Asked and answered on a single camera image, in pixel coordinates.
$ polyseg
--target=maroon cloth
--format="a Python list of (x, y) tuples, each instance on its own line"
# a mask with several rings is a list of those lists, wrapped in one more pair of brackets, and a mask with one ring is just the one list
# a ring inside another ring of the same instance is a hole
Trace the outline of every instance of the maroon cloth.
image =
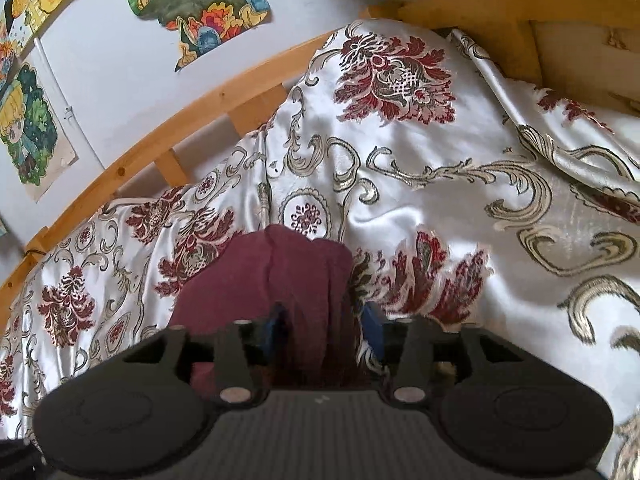
[[(344, 245), (269, 226), (234, 238), (222, 256), (185, 283), (169, 325), (207, 334), (236, 319), (266, 316), (280, 303), (288, 314), (289, 340), (269, 374), (272, 385), (302, 378), (305, 385), (345, 386), (357, 374), (359, 334), (348, 294), (350, 273), (351, 252)], [(199, 364), (192, 374), (191, 385), (201, 394), (211, 391), (211, 367)]]

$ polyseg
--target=floral patterned blanket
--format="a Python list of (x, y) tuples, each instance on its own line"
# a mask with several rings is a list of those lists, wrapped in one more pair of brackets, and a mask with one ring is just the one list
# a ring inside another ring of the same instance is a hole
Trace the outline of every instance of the floral patterned blanket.
[(281, 223), (350, 248), (355, 300), (483, 324), (597, 390), (616, 423), (600, 470), (640, 480), (638, 131), (505, 79), (460, 31), (353, 23), (204, 180), (107, 204), (34, 269), (1, 344), (1, 436), (165, 327), (232, 237)]

